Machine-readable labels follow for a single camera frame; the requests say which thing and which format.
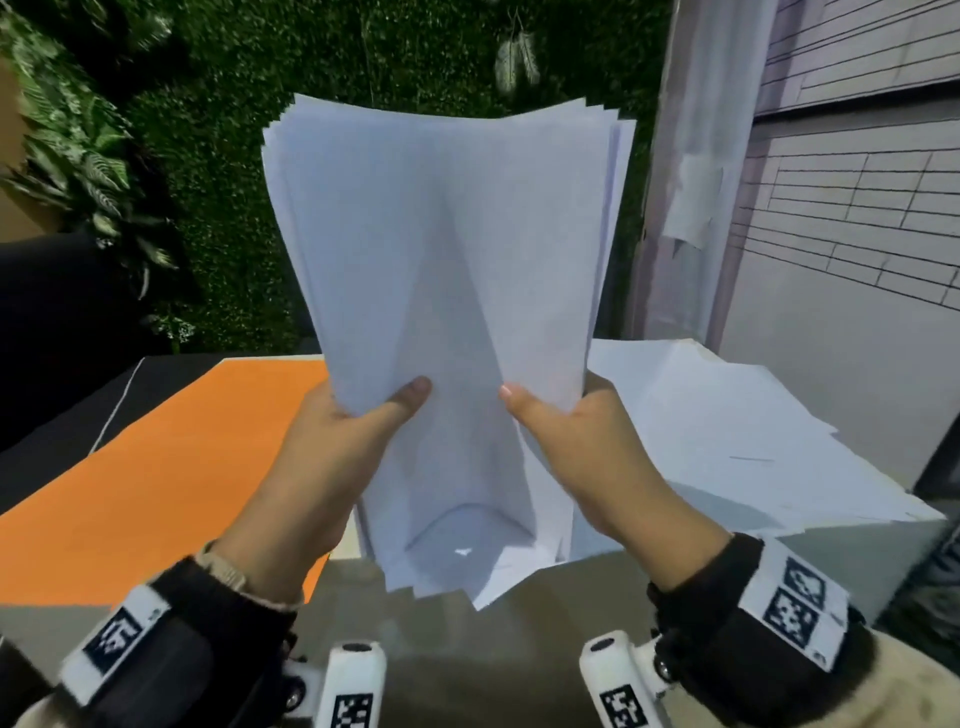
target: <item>black wristband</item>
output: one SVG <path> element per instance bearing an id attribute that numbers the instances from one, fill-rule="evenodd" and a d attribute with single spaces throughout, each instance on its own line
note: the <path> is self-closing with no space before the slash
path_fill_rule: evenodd
<path id="1" fill-rule="evenodd" d="M 874 641 L 850 609 L 833 670 L 824 672 L 737 603 L 763 543 L 736 534 L 699 573 L 667 594 L 651 585 L 663 637 L 658 656 L 684 688 L 727 725 L 789 728 L 825 716 L 869 673 Z"/>
<path id="2" fill-rule="evenodd" d="M 177 562 L 151 585 L 213 652 L 207 689 L 182 725 L 227 725 L 276 658 L 295 615 L 238 594 L 192 558 Z"/>

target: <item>black surface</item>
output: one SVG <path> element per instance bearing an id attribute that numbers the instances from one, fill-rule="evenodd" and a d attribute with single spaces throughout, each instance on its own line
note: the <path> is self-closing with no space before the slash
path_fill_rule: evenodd
<path id="1" fill-rule="evenodd" d="M 0 450 L 163 345 L 92 237 L 0 245 Z"/>
<path id="2" fill-rule="evenodd" d="M 0 514 L 89 454 L 128 381 L 130 389 L 104 433 L 100 447 L 124 427 L 206 374 L 224 357 L 218 353 L 148 356 L 132 381 L 135 365 L 51 422 L 35 429 L 12 448 L 0 452 Z"/>

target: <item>person's right hand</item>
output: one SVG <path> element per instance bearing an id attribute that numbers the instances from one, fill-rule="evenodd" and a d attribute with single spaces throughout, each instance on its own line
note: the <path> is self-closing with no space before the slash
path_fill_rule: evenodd
<path id="1" fill-rule="evenodd" d="M 569 414 L 519 384 L 504 384 L 500 398 L 540 443 L 590 524 L 612 539 L 622 543 L 626 517 L 669 490 L 609 380 L 587 372 L 584 396 Z"/>
<path id="2" fill-rule="evenodd" d="M 730 541 L 667 485 L 606 379 L 587 372 L 584 396 L 569 413 L 509 382 L 500 398 L 590 524 L 624 545 L 662 590 L 684 583 Z"/>

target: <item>brown wall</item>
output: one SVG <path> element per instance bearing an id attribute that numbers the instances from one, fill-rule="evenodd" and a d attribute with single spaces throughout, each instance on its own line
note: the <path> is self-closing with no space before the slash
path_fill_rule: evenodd
<path id="1" fill-rule="evenodd" d="M 0 166 L 17 166 L 23 160 L 21 140 L 27 127 L 16 111 L 16 96 L 16 79 L 6 62 L 0 60 Z M 56 228 L 56 215 L 51 210 L 0 190 L 0 243 Z"/>

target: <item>white cord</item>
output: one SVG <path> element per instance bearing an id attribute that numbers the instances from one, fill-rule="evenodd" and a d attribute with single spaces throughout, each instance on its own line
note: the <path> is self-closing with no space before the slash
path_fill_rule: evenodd
<path id="1" fill-rule="evenodd" d="M 120 395 L 120 399 L 117 401 L 116 405 L 113 407 L 113 411 L 110 412 L 110 416 L 107 418 L 107 421 L 104 423 L 104 428 L 100 430 L 100 434 L 97 435 L 97 442 L 95 442 L 93 444 L 93 447 L 90 448 L 90 452 L 87 453 L 87 456 L 92 455 L 96 451 L 96 449 L 100 447 L 100 443 L 103 442 L 104 435 L 107 434 L 107 428 L 110 426 L 110 423 L 113 422 L 113 418 L 116 417 L 117 410 L 120 409 L 120 405 L 123 404 L 123 400 L 127 398 L 127 393 L 130 392 L 130 385 L 133 382 L 133 378 L 136 376 L 137 371 L 140 369 L 140 365 L 143 364 L 143 359 L 146 359 L 146 358 L 147 357 L 144 356 L 142 359 L 136 362 L 136 366 L 133 367 L 133 374 L 131 374 L 130 378 L 127 380 L 127 386 L 123 388 L 123 394 Z"/>

